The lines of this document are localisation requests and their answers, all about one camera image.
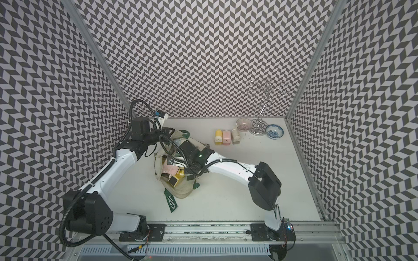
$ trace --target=chrome stand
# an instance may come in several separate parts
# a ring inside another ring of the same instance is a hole
[[[265,135],[265,129],[267,127],[267,123],[265,121],[263,121],[263,116],[264,116],[265,110],[267,108],[267,105],[271,102],[272,97],[274,95],[280,95],[280,96],[288,96],[289,95],[288,91],[281,90],[287,84],[288,84],[287,82],[282,81],[278,84],[277,88],[273,88],[273,85],[271,83],[270,78],[264,78],[260,87],[258,87],[258,86],[255,87],[254,81],[249,81],[247,83],[247,86],[250,88],[249,91],[251,93],[251,96],[255,96],[255,94],[257,92],[261,92],[263,94],[262,99],[261,99],[260,112],[258,113],[258,117],[251,121],[252,122],[252,127],[250,129],[250,132],[253,135],[256,135],[256,136]]]

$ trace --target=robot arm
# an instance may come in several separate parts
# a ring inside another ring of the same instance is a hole
[[[69,191],[64,195],[64,218],[60,227],[60,240],[64,245],[75,246],[63,236],[63,226],[68,231],[94,236],[101,236],[108,232],[137,231],[140,216],[113,213],[106,201],[114,186],[141,158],[148,146],[155,145],[157,142],[164,146],[161,137],[170,141],[170,129],[162,126],[167,116],[161,111],[157,113],[159,115],[155,119],[159,122],[158,129],[150,130],[148,118],[133,119],[128,128],[130,130],[132,127],[132,132],[130,135],[125,135],[130,138],[126,138],[116,146],[111,160],[91,181],[82,186],[81,192]],[[197,176],[208,170],[246,185],[254,203],[265,210],[266,226],[275,231],[279,229],[281,217],[275,214],[275,210],[278,205],[281,183],[266,163],[260,162],[257,166],[239,163],[236,160],[226,159],[208,147],[199,151],[188,141],[176,148],[184,156],[187,169]]]

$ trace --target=chevron patterned wall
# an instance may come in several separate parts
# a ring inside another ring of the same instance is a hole
[[[0,41],[0,260],[58,259],[60,197],[103,166],[126,111],[58,0],[2,0]]]
[[[291,119],[355,260],[418,260],[417,10],[349,0]]]
[[[285,116],[335,0],[75,0],[129,100],[175,117],[257,115],[246,83],[288,81]]]

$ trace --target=pink salt shaker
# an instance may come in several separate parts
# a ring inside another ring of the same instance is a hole
[[[222,145],[230,145],[230,144],[231,144],[231,132],[223,131],[222,132]]]

